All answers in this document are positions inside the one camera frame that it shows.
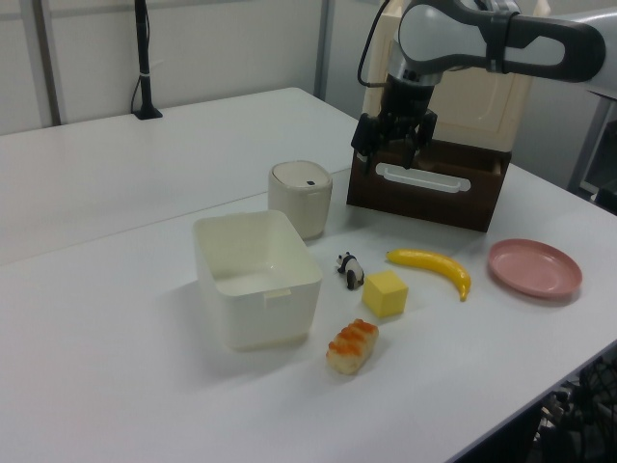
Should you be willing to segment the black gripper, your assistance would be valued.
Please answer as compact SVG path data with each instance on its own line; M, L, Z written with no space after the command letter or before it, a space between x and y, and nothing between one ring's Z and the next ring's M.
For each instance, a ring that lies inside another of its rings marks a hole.
M388 75L379 115L363 113L351 141L365 173L370 171L374 157L386 145L384 134L407 134L403 167L412 167L416 155L433 139L438 116L428 105L434 89L434 86Z

